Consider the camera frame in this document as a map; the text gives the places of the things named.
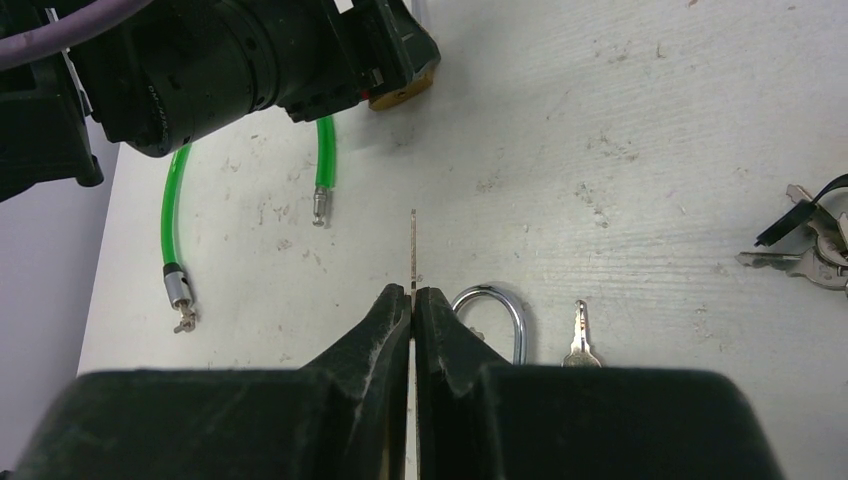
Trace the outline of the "green cable lock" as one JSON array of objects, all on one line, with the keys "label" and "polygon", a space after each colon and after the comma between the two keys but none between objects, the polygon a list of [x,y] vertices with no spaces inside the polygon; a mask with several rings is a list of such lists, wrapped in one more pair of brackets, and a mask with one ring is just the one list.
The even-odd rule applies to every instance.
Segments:
[{"label": "green cable lock", "polygon": [[202,293],[211,278],[203,269],[220,263],[217,252],[236,254],[238,236],[254,233],[269,233],[271,240],[260,245],[279,252],[279,244],[292,243],[294,236],[274,229],[306,223],[293,219],[306,207],[303,180],[283,180],[295,188],[291,199],[275,192],[270,178],[250,180],[241,195],[234,182],[251,170],[224,153],[219,159],[223,164],[216,166],[208,149],[189,143],[174,153],[166,171],[159,222],[162,281],[168,304],[182,322],[212,304]]}]

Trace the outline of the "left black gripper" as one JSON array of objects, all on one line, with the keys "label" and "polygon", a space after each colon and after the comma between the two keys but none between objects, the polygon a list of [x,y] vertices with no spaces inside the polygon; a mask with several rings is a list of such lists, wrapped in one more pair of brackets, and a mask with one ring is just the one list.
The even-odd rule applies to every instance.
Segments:
[{"label": "left black gripper", "polygon": [[409,87],[435,67],[435,40],[402,1],[302,1],[305,77],[284,96],[294,122],[311,122]]}]

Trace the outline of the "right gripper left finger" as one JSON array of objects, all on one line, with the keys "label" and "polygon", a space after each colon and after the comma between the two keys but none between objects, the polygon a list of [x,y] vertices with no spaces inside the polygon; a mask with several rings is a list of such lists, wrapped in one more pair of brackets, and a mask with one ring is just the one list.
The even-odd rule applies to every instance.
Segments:
[{"label": "right gripper left finger", "polygon": [[83,375],[56,399],[15,479],[400,479],[410,300],[390,284],[297,369]]}]

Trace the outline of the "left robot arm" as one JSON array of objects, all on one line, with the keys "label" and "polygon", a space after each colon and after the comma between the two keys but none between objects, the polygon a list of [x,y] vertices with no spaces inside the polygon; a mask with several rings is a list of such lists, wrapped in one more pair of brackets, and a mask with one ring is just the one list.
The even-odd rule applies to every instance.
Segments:
[{"label": "left robot arm", "polygon": [[1,196],[102,183],[88,120],[163,157],[273,106],[387,108],[440,59],[401,1],[5,1]]}]

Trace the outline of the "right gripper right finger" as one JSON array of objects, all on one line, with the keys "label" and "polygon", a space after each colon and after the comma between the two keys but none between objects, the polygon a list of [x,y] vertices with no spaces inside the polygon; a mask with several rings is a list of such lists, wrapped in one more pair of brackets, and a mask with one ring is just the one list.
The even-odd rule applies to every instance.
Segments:
[{"label": "right gripper right finger", "polygon": [[779,479],[742,392],[708,371],[514,365],[417,293],[424,479]]}]

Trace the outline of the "cable lock keys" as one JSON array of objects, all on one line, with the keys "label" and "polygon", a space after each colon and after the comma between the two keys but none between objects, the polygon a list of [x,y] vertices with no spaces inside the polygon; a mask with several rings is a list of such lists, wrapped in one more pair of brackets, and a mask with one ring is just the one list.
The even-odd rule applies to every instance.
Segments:
[{"label": "cable lock keys", "polygon": [[175,334],[179,333],[190,333],[196,328],[198,315],[194,311],[194,309],[185,304],[181,304],[177,307],[177,311],[180,314],[180,321],[177,326],[173,328],[173,332]]}]

